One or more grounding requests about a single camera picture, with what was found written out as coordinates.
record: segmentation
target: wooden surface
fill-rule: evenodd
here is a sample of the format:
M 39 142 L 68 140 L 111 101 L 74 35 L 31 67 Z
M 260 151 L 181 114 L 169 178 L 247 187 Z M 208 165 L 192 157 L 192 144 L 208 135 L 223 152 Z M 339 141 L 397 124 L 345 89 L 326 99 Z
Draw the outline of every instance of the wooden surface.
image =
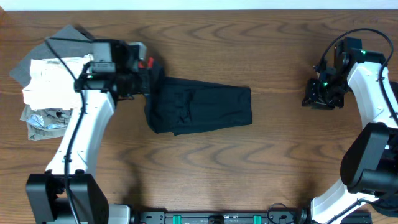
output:
M 9 71 L 43 38 L 79 24 L 98 38 L 141 41 L 167 74 L 252 89 L 253 124 L 209 133 L 155 134 L 144 99 L 123 101 L 106 128 L 96 180 L 109 203 L 168 210 L 299 207 L 339 178 L 361 131 L 352 93 L 345 107 L 302 108 L 307 80 L 325 47 L 344 31 L 372 27 L 398 46 L 397 11 L 7 12 L 0 27 L 0 222 L 33 223 L 25 194 L 61 139 L 28 141 L 19 121 L 21 86 Z M 353 35 L 388 53 L 374 34 Z M 398 57 L 389 63 L 398 80 Z M 397 223 L 373 213 L 375 223 Z

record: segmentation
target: black cloth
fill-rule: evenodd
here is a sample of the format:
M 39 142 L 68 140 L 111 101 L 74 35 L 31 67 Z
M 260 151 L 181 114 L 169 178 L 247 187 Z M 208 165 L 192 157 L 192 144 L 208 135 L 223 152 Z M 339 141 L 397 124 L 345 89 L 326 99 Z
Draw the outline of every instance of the black cloth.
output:
M 146 98 L 147 122 L 155 133 L 202 133 L 252 123 L 249 88 L 165 77 Z

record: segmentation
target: wood grain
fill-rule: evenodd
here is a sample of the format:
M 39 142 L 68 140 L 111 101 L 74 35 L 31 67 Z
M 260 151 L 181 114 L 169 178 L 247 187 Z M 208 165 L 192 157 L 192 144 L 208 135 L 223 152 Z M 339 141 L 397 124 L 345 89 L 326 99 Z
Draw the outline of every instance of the wood grain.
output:
M 353 94 L 340 110 L 300 106 L 325 47 L 339 34 L 372 27 L 398 45 L 397 11 L 7 12 L 0 27 L 0 222 L 33 223 L 25 194 L 61 139 L 28 141 L 19 121 L 21 86 L 9 71 L 44 37 L 79 24 L 97 38 L 142 41 L 171 77 L 252 89 L 253 124 L 209 133 L 154 134 L 145 101 L 118 104 L 106 128 L 96 180 L 109 203 L 167 210 L 299 207 L 338 178 L 361 131 Z M 354 34 L 388 53 L 383 39 Z M 398 80 L 398 57 L 389 63 Z M 375 223 L 396 219 L 373 213 Z

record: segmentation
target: gray cloth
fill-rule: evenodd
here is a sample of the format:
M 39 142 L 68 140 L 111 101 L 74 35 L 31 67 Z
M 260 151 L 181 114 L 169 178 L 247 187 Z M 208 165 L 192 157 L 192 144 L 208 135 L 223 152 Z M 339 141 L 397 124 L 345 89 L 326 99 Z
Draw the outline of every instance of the gray cloth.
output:
M 78 39 L 78 40 L 88 40 L 83 34 L 77 31 L 73 26 L 67 25 L 62 30 L 58 31 L 53 37 L 61 37 L 61 38 L 69 38 L 69 39 Z M 91 45 L 88 43 L 80 43 L 80 42 L 69 42 L 62 40 L 49 40 L 51 46 L 54 48 L 56 53 L 59 54 L 60 57 L 83 57 L 91 52 Z M 19 62 L 18 66 L 11 70 L 10 77 L 15 79 L 19 84 L 21 84 L 24 88 L 30 83 L 30 60 L 42 60 L 42 59 L 50 59 L 55 58 L 54 54 L 47 48 L 45 44 L 40 44 L 32 49 L 24 59 Z M 54 112 L 53 109 L 44 109 L 37 110 L 39 114 L 51 114 Z M 27 121 L 26 118 L 27 106 L 22 113 L 21 120 Z M 71 111 L 63 111 L 64 114 L 70 114 Z M 46 119 L 50 119 L 49 122 L 57 121 L 54 116 L 48 116 Z M 28 139 L 30 140 L 41 140 L 48 138 L 60 137 L 65 134 L 66 128 L 59 129 L 40 129 L 36 128 L 29 123 L 28 126 Z
M 29 140 L 57 138 L 65 134 L 67 128 L 47 129 L 46 127 L 50 124 L 67 125 L 70 121 L 70 111 L 64 111 L 61 109 L 34 111 L 29 105 L 26 105 L 21 115 L 21 121 L 27 121 L 34 114 L 43 117 L 44 126 L 43 128 L 38 128 L 27 122 L 27 138 Z

